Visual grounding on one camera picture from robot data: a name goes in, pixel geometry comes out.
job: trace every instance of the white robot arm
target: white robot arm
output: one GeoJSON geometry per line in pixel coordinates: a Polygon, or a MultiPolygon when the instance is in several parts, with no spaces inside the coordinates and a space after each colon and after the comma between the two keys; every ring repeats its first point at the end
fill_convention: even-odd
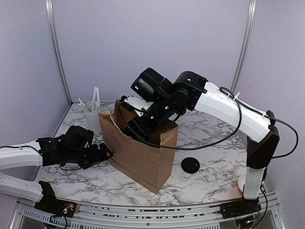
{"type": "MultiPolygon", "coordinates": [[[[230,94],[231,92],[228,93],[229,90],[224,91],[223,88],[218,88],[193,72],[183,72],[174,83],[171,83],[155,70],[148,68],[134,81],[131,88],[145,101],[133,96],[122,97],[121,105],[127,109],[135,109],[138,114],[137,117],[125,123],[128,127],[125,134],[150,146],[153,145],[147,142],[149,135],[164,125],[174,113],[183,115],[186,109],[207,113],[235,128],[239,126],[241,119],[239,130],[248,136],[247,172],[243,201],[237,205],[249,206],[241,210],[242,214],[251,213],[255,211],[255,208],[260,208],[258,195],[264,171],[279,142],[275,122],[270,120],[274,118],[271,111],[263,112],[253,108],[239,100],[237,96],[230,94]]],[[[179,146],[164,147],[182,149],[179,146]]],[[[224,212],[230,208],[229,205],[236,207],[232,203],[228,206],[224,205],[224,212]]],[[[223,217],[228,218],[232,215],[224,213],[223,217]]]]}
{"type": "MultiPolygon", "coordinates": [[[[92,144],[93,132],[71,126],[57,138],[39,138],[26,144],[0,147],[0,170],[23,166],[49,166],[77,163],[87,169],[113,156],[105,144],[92,144]]],[[[0,193],[36,202],[35,208],[72,217],[75,203],[58,200],[48,182],[31,182],[0,172],[0,193]]]]}

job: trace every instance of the cable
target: cable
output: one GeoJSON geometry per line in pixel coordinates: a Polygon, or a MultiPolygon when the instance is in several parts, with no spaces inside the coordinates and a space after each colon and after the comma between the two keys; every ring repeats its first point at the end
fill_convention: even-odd
{"type": "MultiPolygon", "coordinates": [[[[86,165],[86,167],[89,168],[90,166],[93,166],[93,165],[95,165],[95,164],[97,164],[97,163],[98,163],[97,161],[92,162],[91,164],[86,165]]],[[[65,168],[62,168],[62,167],[63,167],[63,166],[59,166],[59,168],[60,168],[61,170],[63,170],[63,171],[75,171],[75,170],[79,170],[79,169],[84,168],[84,167],[79,167],[79,168],[65,169],[65,168]]]]}
{"type": "Polygon", "coordinates": [[[181,114],[177,115],[177,117],[175,117],[175,119],[173,120],[173,122],[176,122],[178,120],[178,118],[180,118],[181,114]]]}
{"type": "Polygon", "coordinates": [[[143,112],[143,113],[148,113],[148,111],[144,111],[138,108],[135,108],[134,106],[131,106],[134,110],[139,111],[139,112],[143,112]]]}
{"type": "MultiPolygon", "coordinates": [[[[228,95],[228,93],[226,92],[226,89],[225,89],[225,88],[220,87],[220,88],[219,88],[219,91],[221,91],[221,92],[224,93],[225,95],[228,95]]],[[[268,115],[264,115],[263,113],[259,112],[258,110],[256,110],[256,109],[254,109],[254,108],[252,108],[252,107],[249,107],[248,105],[244,104],[244,103],[243,103],[242,101],[240,101],[240,100],[238,100],[238,102],[239,102],[240,105],[242,105],[243,107],[245,107],[246,109],[248,109],[248,110],[250,110],[250,111],[252,111],[252,112],[254,112],[254,113],[257,113],[257,114],[259,114],[259,115],[261,115],[261,116],[264,116],[265,118],[269,118],[269,119],[272,119],[272,120],[274,120],[274,121],[276,121],[276,122],[279,122],[279,123],[282,123],[282,124],[286,125],[287,127],[289,127],[289,128],[295,133],[296,141],[295,141],[295,146],[293,147],[293,149],[292,149],[289,153],[287,153],[287,154],[280,155],[280,156],[274,156],[274,157],[272,157],[272,159],[276,159],[276,158],[281,158],[281,157],[288,156],[288,155],[292,154],[292,153],[295,151],[297,145],[299,144],[299,135],[298,135],[296,129],[294,129],[291,125],[289,125],[288,123],[286,123],[286,122],[284,122],[284,121],[282,121],[282,120],[280,120],[280,119],[273,118],[273,117],[268,116],[268,115]]]]}
{"type": "Polygon", "coordinates": [[[66,221],[66,225],[65,225],[64,229],[67,229],[67,227],[68,227],[68,220],[67,220],[67,217],[65,217],[64,215],[62,215],[62,216],[63,216],[63,218],[64,218],[65,221],[66,221]]]}
{"type": "Polygon", "coordinates": [[[67,206],[69,206],[69,205],[71,205],[72,203],[68,203],[68,204],[66,204],[66,205],[64,205],[64,206],[62,206],[62,207],[60,207],[60,208],[65,208],[65,207],[67,207],[67,206]]]}
{"type": "Polygon", "coordinates": [[[288,156],[288,155],[292,154],[295,151],[297,145],[299,144],[299,135],[298,135],[297,131],[291,125],[289,125],[288,123],[286,123],[286,122],[284,122],[280,119],[273,118],[273,117],[270,117],[270,116],[267,116],[267,115],[265,115],[265,117],[286,125],[287,127],[289,127],[290,129],[293,130],[293,132],[295,133],[295,136],[296,136],[295,146],[293,147],[293,149],[289,153],[284,154],[284,155],[280,155],[280,156],[274,156],[272,159],[281,158],[281,157],[285,157],[285,156],[288,156]]]}
{"type": "MultiPolygon", "coordinates": [[[[234,94],[227,88],[224,88],[222,87],[223,90],[227,91],[232,98],[234,98],[234,94]]],[[[143,143],[145,143],[146,145],[148,146],[151,146],[151,147],[155,147],[155,148],[165,148],[165,149],[175,149],[175,150],[198,150],[198,149],[203,149],[203,148],[207,148],[207,147],[210,147],[210,146],[214,146],[216,144],[219,144],[225,140],[227,140],[228,138],[232,137],[239,129],[241,123],[242,123],[242,109],[240,107],[240,104],[238,102],[238,100],[236,99],[236,104],[238,106],[238,110],[239,110],[239,122],[238,122],[238,125],[236,127],[236,129],[230,133],[229,135],[227,135],[226,137],[224,137],[223,139],[219,140],[219,141],[216,141],[216,142],[213,142],[213,143],[210,143],[210,144],[206,144],[206,145],[203,145],[203,146],[198,146],[198,147],[194,147],[194,148],[184,148],[184,147],[181,147],[181,146],[177,146],[177,147],[172,147],[172,146],[162,146],[162,145],[157,145],[157,144],[153,144],[153,143],[150,143],[150,142],[147,142],[146,140],[144,140],[142,137],[140,137],[136,132],[134,132],[134,130],[130,127],[130,125],[126,122],[126,120],[124,119],[123,117],[123,114],[122,114],[122,111],[121,111],[121,104],[123,102],[120,102],[119,103],[119,113],[120,113],[120,116],[124,122],[124,124],[126,125],[126,127],[135,135],[138,137],[138,139],[140,141],[142,141],[143,143]]]]}
{"type": "Polygon", "coordinates": [[[62,168],[63,166],[59,166],[59,168],[63,171],[75,171],[75,170],[79,170],[79,169],[82,169],[82,167],[79,167],[79,168],[72,168],[72,169],[65,169],[65,168],[62,168]]]}
{"type": "Polygon", "coordinates": [[[65,222],[66,222],[66,224],[65,224],[65,227],[63,228],[63,229],[67,229],[67,227],[68,227],[68,220],[67,220],[67,217],[65,217],[64,215],[54,215],[54,216],[51,216],[50,217],[50,220],[49,220],[49,222],[50,223],[52,223],[51,222],[51,220],[53,219],[53,218],[55,218],[55,217],[60,217],[60,216],[62,216],[64,219],[65,219],[65,222]]]}
{"type": "Polygon", "coordinates": [[[266,210],[265,210],[263,216],[260,218],[260,220],[252,228],[255,228],[263,220],[263,218],[265,217],[265,215],[267,213],[267,210],[268,210],[268,199],[267,199],[266,194],[263,192],[262,186],[260,187],[260,190],[261,190],[261,192],[264,195],[265,200],[266,200],[266,210]]]}
{"type": "Polygon", "coordinates": [[[2,149],[2,148],[12,148],[12,149],[31,148],[31,149],[35,150],[37,153],[39,153],[39,151],[32,146],[0,146],[0,149],[2,149]]]}
{"type": "Polygon", "coordinates": [[[261,213],[259,212],[259,209],[258,209],[258,208],[256,208],[256,207],[254,207],[254,208],[256,209],[256,211],[257,211],[257,213],[258,213],[257,217],[255,218],[255,220],[257,220],[258,217],[261,215],[261,213]]]}

